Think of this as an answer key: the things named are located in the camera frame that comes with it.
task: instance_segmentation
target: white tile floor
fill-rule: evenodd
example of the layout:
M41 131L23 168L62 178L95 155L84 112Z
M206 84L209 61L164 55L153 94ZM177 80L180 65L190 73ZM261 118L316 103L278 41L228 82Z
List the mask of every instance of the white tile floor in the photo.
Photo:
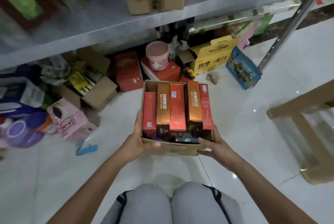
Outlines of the white tile floor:
M334 183L311 186L273 123L270 105L282 103L334 78L334 19L296 31L253 89L242 90L220 69L219 84L209 86L213 119L223 138L271 183L319 223L332 223ZM253 49L264 54L269 40ZM261 55L255 54L259 62ZM124 93L101 112L92 143L95 153L76 156L74 146L57 136L30 149L11 150L0 162L0 219L3 224L44 224L125 140L140 109L141 90ZM173 154L146 155L117 176L93 223L100 223L116 196L141 183L161 186L169 195L186 181L213 185L235 198L245 223L266 223L241 182L213 159Z

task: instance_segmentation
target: hand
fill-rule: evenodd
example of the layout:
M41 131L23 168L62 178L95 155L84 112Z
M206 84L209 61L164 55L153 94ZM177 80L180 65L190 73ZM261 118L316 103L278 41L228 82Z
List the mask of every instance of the hand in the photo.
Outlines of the hand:
M137 114L133 133L127 137L123 145L117 150L119 158L126 163L132 162L148 150L161 146L160 142L146 143L141 140L142 127L140 123L140 111Z
M198 138L198 142L202 146L208 147L212 151L198 151L198 153L214 158L229 171L235 172L243 159L223 140L216 125L213 125L212 133L213 142Z

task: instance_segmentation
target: red packaging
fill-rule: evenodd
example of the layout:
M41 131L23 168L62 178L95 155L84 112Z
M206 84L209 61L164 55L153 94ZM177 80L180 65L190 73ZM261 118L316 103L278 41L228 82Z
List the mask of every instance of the red packaging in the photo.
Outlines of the red packaging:
M170 136L181 138L186 132L184 85L170 84Z
M155 139L157 137L156 120L157 120L157 94L155 92L146 92L144 97L143 113L143 132L145 137Z
M213 130L213 121L211 116L210 98L207 84L199 84L199 94L201 96L202 106L202 124L196 129L197 136L205 137Z
M156 71L152 68L148 57L140 59L145 74L151 80L162 80L165 82L179 82L181 68L173 61L169 60L166 69Z
M115 56L116 82L121 92L143 88L143 77L135 51L128 51Z

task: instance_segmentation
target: yellow box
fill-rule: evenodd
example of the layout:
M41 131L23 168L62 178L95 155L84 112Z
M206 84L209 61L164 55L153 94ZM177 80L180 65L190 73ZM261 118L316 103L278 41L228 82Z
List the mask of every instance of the yellow box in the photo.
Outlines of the yellow box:
M239 37L233 38L229 35L211 40L210 43L191 47L190 50L196 53L197 59L190 63L190 68L198 74L226 64L233 48L239 42Z

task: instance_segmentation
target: gray pants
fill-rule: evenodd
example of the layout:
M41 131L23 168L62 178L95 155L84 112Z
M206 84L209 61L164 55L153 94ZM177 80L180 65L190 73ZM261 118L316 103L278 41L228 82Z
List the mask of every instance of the gray pants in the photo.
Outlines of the gray pants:
M119 195L101 224L242 224L238 203L214 188L188 182L170 199L142 184Z

